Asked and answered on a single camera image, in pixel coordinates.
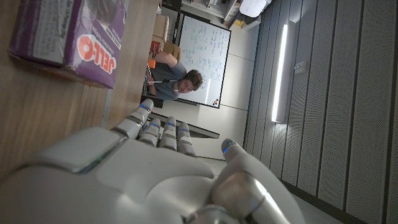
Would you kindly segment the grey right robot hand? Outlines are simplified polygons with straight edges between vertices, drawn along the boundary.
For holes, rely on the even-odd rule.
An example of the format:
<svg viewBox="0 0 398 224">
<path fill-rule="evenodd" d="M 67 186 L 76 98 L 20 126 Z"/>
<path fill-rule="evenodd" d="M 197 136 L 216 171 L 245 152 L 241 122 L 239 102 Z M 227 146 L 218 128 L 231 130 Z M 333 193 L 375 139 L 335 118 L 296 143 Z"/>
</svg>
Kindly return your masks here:
<svg viewBox="0 0 398 224">
<path fill-rule="evenodd" d="M 228 138 L 215 175 L 189 126 L 149 119 L 145 100 L 114 128 L 88 128 L 1 181 L 2 223 L 303 223 L 292 194 Z"/>
</svg>

